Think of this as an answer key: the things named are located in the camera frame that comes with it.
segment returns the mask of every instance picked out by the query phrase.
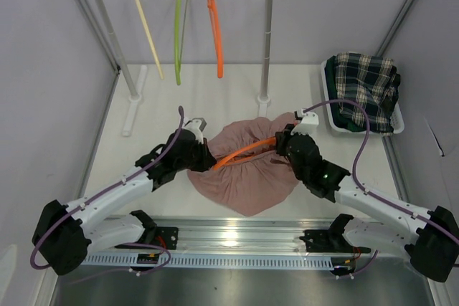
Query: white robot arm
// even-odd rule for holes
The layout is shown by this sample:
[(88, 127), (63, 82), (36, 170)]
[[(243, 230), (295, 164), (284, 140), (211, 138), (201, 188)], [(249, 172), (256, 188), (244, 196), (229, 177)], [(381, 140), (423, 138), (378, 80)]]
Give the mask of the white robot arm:
[(459, 228), (451, 212), (440, 206), (431, 211), (362, 185), (345, 168), (322, 158), (308, 135), (308, 128), (317, 125), (317, 119), (303, 110), (296, 115), (301, 120), (298, 125), (287, 125), (283, 132), (276, 133), (276, 151), (288, 158), (296, 178), (317, 197), (380, 221), (369, 223), (341, 214), (321, 234), (328, 241), (326, 249), (317, 250), (312, 244), (315, 238), (308, 236), (313, 236), (314, 230), (305, 231), (301, 237), (306, 247), (314, 248), (314, 252), (345, 252), (340, 250), (346, 247), (377, 249), (409, 260), (430, 279), (446, 281), (459, 256)]
[[(78, 267), (88, 254), (125, 243), (154, 243), (156, 224), (142, 210), (120, 219), (104, 220), (122, 206), (172, 181), (179, 171), (202, 172), (211, 168), (216, 161), (202, 135), (205, 126), (202, 118), (189, 121), (178, 134), (170, 135), (166, 145), (142, 156), (119, 182), (93, 197), (85, 196), (64, 205), (57, 200), (48, 203), (32, 237), (35, 251), (58, 275), (63, 275)], [(175, 135), (176, 141), (171, 145)], [(165, 146), (170, 149), (158, 159), (157, 151)], [(31, 264), (36, 266), (34, 255)]]

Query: metal rod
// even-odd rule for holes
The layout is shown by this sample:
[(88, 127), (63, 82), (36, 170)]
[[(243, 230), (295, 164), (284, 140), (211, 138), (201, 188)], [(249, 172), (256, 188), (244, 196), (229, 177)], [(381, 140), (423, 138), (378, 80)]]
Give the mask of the metal rod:
[(399, 13), (395, 17), (394, 21), (392, 22), (391, 27), (389, 28), (389, 31), (387, 32), (386, 36), (384, 37), (384, 41), (381, 43), (379, 46), (376, 55), (377, 56), (382, 56), (386, 50), (389, 44), (392, 42), (394, 39), (395, 35), (397, 34), (400, 26), (402, 25), (402, 22), (404, 21), (405, 17), (408, 15), (408, 12), (410, 11), (412, 5), (414, 4), (415, 0), (405, 0), (402, 8), (400, 9)]
[(128, 84), (129, 92), (131, 93), (131, 97), (136, 99), (139, 97), (137, 93), (136, 86), (134, 85), (134, 81), (132, 80), (131, 74), (128, 69), (128, 65), (124, 60), (123, 52), (121, 51), (120, 43), (118, 42), (118, 38), (116, 37), (115, 31), (113, 30), (113, 25), (108, 16), (107, 9), (103, 3), (103, 0), (95, 0), (96, 5), (99, 8), (100, 16), (105, 24), (105, 28), (107, 29), (108, 38), (110, 39), (113, 51), (115, 53), (115, 58), (120, 65), (121, 70), (123, 71), (124, 79), (126, 80), (126, 84)]
[(90, 28), (92, 29), (96, 39), (99, 41), (100, 45), (102, 46), (103, 51), (110, 63), (110, 66), (114, 70), (118, 70), (118, 64), (115, 61), (115, 57), (113, 56), (113, 53), (110, 49), (110, 45), (108, 44), (107, 39), (103, 35), (103, 30), (100, 27), (89, 3), (87, 2), (87, 0), (76, 0), (76, 2), (77, 2), (78, 7), (80, 7), (83, 16), (89, 23)]
[(269, 100), (268, 77), (270, 74), (271, 19), (273, 17), (273, 0), (265, 0), (265, 37), (263, 40), (263, 63), (261, 69), (261, 87), (259, 98)]

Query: crumpled pink fabric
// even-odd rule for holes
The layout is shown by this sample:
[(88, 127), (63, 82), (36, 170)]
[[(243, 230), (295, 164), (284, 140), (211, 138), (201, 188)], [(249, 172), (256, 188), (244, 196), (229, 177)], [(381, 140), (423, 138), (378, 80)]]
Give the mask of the crumpled pink fabric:
[[(285, 113), (274, 121), (256, 118), (234, 122), (209, 141), (210, 152), (219, 160), (247, 145), (273, 137), (294, 121), (292, 113)], [(259, 152), (257, 148), (251, 153)], [(217, 171), (188, 171), (188, 177), (203, 196), (245, 216), (256, 215), (284, 201), (298, 184), (287, 159), (273, 150)]]

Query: plastic basket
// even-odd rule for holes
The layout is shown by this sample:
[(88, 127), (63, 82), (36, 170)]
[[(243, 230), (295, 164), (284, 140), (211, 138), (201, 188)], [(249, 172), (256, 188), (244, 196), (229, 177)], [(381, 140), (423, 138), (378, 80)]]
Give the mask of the plastic basket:
[[(328, 97), (327, 82), (326, 82), (326, 77), (325, 77), (325, 66), (326, 66), (326, 64), (327, 64), (327, 61), (322, 62), (322, 64), (321, 64), (321, 74), (322, 74), (323, 93), (325, 95), (325, 99), (329, 100), (330, 98)], [(344, 128), (336, 127), (336, 125), (333, 122), (333, 116), (331, 114), (331, 107), (330, 107), (329, 104), (326, 105), (326, 109), (327, 109), (328, 121), (330, 122), (330, 126), (336, 132), (359, 134), (359, 135), (364, 135), (365, 134), (365, 131), (356, 132), (355, 133), (355, 132), (351, 132), (350, 130), (347, 130), (347, 129), (344, 129)], [(392, 116), (390, 118), (390, 123), (391, 123), (392, 127), (394, 128), (394, 134), (400, 134), (404, 130), (404, 122), (403, 122), (402, 113), (400, 112), (399, 103), (397, 103), (395, 105), (394, 112), (392, 113)]]

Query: white table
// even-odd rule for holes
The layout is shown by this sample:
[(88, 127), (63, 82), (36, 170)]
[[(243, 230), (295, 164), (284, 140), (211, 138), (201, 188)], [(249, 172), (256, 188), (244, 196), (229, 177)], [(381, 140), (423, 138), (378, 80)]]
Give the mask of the white table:
[[(140, 65), (131, 65), (133, 76)], [(213, 138), (222, 128), (238, 120), (257, 116), (255, 98), (259, 90), (261, 66), (258, 64), (226, 64), (223, 79), (217, 79), (214, 64), (185, 64), (181, 67), (182, 85), (175, 82), (174, 66), (164, 65), (166, 79), (161, 81), (156, 66), (148, 66), (133, 134), (121, 135), (128, 110), (128, 88), (122, 76), (118, 80), (100, 144), (90, 172), (85, 195), (93, 195), (101, 187), (116, 182), (134, 162), (159, 143), (165, 143), (179, 123), (177, 108), (182, 105), (188, 118), (203, 117), (207, 121), (204, 135)], [(268, 117), (272, 120), (285, 112), (308, 107), (324, 99), (320, 65), (283, 64), (270, 67)], [(325, 109), (315, 110), (321, 124), (313, 136), (322, 156), (351, 170), (363, 136), (334, 134)], [(358, 166), (358, 176), (367, 184), (397, 197), (387, 157), (378, 135), (370, 137)], [(186, 173), (151, 195), (124, 206), (116, 215), (143, 209), (151, 216), (240, 218), (242, 215), (204, 198), (194, 189)], [(333, 219), (340, 213), (363, 216), (345, 206), (318, 199), (299, 184), (287, 199), (255, 218), (298, 220)]]

